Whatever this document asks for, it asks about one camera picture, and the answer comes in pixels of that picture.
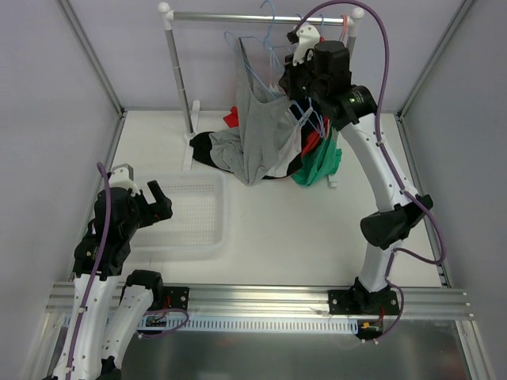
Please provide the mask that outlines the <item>light blue wire hanger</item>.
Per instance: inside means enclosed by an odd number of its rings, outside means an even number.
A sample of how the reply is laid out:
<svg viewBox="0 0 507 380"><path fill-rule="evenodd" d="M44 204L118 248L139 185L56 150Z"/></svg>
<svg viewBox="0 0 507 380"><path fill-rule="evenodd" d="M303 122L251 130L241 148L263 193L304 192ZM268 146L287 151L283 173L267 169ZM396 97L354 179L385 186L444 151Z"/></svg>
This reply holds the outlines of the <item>light blue wire hanger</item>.
<svg viewBox="0 0 507 380"><path fill-rule="evenodd" d="M278 59L275 49L278 48L278 46L273 45L273 39L272 39L272 30L274 26L275 16L276 16L276 8L273 3L273 1L263 1L263 3L260 5L260 8L262 9L264 6L268 5L271 9L271 18L269 21L269 27L265 34L265 36L261 39L256 36L236 36L233 32L226 31L223 34L223 38L229 48L232 48L232 40L237 39L239 42L243 42L243 40L256 40L261 46L263 51L268 55L269 58L269 84L266 85L265 82L262 80L262 78L255 72L253 67L250 65L250 62L247 58L243 59L243 62L246 65L246 69L250 72L250 74L253 76L255 83L260 85L264 90L266 90L270 96L271 99L277 99L282 96L281 89L278 87L278 85L273 84L273 75L279 74L282 69L282 63Z"/></svg>

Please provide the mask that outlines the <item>grey tank top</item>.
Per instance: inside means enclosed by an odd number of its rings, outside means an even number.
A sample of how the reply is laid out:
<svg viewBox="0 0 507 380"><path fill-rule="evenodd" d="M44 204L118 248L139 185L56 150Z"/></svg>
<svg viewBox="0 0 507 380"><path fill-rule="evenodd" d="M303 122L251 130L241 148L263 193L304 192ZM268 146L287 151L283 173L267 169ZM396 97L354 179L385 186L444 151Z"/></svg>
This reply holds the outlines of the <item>grey tank top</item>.
<svg viewBox="0 0 507 380"><path fill-rule="evenodd" d="M211 157L219 169L233 173L243 184L253 186L276 163L282 137L278 124L291 102L283 94L271 99L268 92L254 82L243 62L244 58L248 59L244 41L234 39L234 54L239 126L209 135Z"/></svg>

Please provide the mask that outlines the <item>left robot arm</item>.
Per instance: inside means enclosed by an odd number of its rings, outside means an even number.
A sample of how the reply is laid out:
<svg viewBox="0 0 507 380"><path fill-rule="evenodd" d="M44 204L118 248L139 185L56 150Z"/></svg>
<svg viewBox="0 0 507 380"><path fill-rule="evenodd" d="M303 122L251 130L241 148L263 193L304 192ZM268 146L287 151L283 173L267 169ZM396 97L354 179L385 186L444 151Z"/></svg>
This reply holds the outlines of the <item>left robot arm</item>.
<svg viewBox="0 0 507 380"><path fill-rule="evenodd" d="M118 379L124 355L142 316L164 302L162 276L135 270L124 285L118 309L109 312L134 234L170 219L172 202L157 181L147 184L149 203L133 184L106 184L94 217L74 251L71 321L51 379Z"/></svg>

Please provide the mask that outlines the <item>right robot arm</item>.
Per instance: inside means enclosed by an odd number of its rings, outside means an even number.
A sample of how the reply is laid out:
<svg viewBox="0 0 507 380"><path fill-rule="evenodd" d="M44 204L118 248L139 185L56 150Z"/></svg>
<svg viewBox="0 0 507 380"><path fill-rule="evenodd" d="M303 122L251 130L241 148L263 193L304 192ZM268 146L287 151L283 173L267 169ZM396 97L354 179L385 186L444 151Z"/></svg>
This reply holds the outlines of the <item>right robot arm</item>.
<svg viewBox="0 0 507 380"><path fill-rule="evenodd" d="M351 146L372 188L376 212L361 219L367 250L360 274L340 296L331 294L331 314L378 314L396 307L395 292L386 281L391 256L430 209L429 195L420 196L402 178L398 163L385 155L390 148L379 125L370 90L352 83L350 53L336 40L298 44L287 56L280 87L292 100L307 97L331 127Z"/></svg>

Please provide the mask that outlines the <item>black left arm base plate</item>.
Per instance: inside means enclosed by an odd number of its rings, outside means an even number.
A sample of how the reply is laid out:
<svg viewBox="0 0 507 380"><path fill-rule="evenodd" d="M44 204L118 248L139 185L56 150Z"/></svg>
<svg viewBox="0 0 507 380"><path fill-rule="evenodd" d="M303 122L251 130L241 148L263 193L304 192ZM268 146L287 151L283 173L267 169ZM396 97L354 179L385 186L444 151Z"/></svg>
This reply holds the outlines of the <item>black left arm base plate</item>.
<svg viewBox="0 0 507 380"><path fill-rule="evenodd" d="M164 287L162 296L163 305L165 308L187 310L189 304L189 293L188 287Z"/></svg>

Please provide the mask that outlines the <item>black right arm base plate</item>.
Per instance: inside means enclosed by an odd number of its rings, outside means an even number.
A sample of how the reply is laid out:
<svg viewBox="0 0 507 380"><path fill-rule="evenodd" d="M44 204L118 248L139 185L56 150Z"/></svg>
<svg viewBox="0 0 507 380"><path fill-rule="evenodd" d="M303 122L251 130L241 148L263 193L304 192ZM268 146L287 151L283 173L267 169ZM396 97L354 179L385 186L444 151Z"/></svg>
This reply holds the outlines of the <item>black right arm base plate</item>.
<svg viewBox="0 0 507 380"><path fill-rule="evenodd" d="M399 314L398 297L395 291L387 289L376 293L347 290L329 290L328 306L331 315L380 315Z"/></svg>

